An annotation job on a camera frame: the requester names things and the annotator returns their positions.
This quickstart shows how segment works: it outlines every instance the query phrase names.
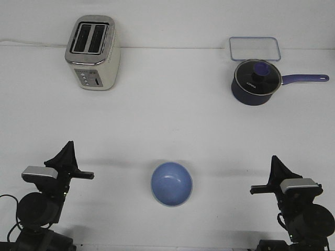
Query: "white surface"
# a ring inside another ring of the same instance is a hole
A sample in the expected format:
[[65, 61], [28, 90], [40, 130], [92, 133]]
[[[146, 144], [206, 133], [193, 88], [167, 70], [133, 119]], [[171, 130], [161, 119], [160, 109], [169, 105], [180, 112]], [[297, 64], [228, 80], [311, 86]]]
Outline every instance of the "white surface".
[[[315, 202], [335, 213], [335, 52], [283, 50], [283, 75], [329, 74], [327, 83], [282, 86], [264, 105], [232, 95], [236, 62], [228, 50], [122, 49], [116, 85], [80, 88], [65, 48], [0, 47], [0, 194], [36, 191], [23, 182], [73, 140], [79, 168], [59, 224], [75, 243], [170, 247], [256, 247], [285, 239], [267, 183], [271, 156], [321, 183]], [[150, 177], [164, 161], [193, 178], [180, 207], [159, 204]], [[14, 201], [1, 198], [0, 239], [14, 224]], [[330, 238], [330, 246], [335, 239]]]
[[232, 36], [274, 36], [280, 48], [334, 48], [334, 0], [2, 0], [0, 39], [67, 44], [83, 15], [107, 15], [121, 46], [222, 48]]

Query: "navy blue saucepan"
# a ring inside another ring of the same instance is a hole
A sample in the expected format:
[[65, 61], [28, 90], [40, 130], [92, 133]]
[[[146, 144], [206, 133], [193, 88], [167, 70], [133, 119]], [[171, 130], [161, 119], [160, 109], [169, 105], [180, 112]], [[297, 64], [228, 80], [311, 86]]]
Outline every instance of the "navy blue saucepan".
[[292, 82], [326, 82], [328, 80], [329, 76], [317, 74], [281, 76], [273, 64], [265, 60], [250, 59], [237, 66], [231, 90], [240, 102], [258, 106], [267, 102], [281, 85]]

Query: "lid knob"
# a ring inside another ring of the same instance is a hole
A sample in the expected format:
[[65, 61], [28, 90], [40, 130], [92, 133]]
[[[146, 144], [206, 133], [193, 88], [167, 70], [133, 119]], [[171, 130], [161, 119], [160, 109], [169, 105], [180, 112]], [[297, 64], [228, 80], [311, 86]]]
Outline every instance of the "lid knob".
[[269, 65], [265, 62], [257, 62], [253, 66], [253, 71], [258, 76], [267, 76], [270, 73]]

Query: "purple handle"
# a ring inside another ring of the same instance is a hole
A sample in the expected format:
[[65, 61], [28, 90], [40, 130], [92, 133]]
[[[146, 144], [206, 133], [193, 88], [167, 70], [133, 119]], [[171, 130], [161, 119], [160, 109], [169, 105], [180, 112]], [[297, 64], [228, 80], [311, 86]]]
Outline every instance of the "purple handle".
[[287, 85], [292, 82], [327, 82], [329, 76], [320, 74], [294, 74], [283, 76], [282, 79], [283, 85]]

